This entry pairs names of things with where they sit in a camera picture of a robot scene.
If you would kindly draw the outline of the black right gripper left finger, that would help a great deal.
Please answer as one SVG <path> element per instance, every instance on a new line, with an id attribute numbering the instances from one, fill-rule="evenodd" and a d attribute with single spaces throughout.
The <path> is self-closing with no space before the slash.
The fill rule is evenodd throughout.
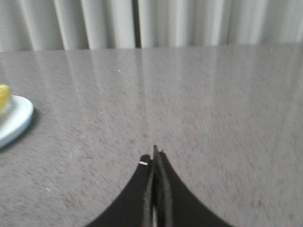
<path id="1" fill-rule="evenodd" d="M 151 227 L 153 222 L 153 160 L 140 157 L 131 179 L 118 197 L 89 227 Z"/>

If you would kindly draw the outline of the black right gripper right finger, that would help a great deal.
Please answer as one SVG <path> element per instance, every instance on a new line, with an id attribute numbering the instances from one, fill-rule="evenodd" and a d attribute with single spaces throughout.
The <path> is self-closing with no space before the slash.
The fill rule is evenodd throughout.
<path id="1" fill-rule="evenodd" d="M 153 204 L 159 227 L 227 227 L 182 182 L 164 151 L 153 146 Z"/>

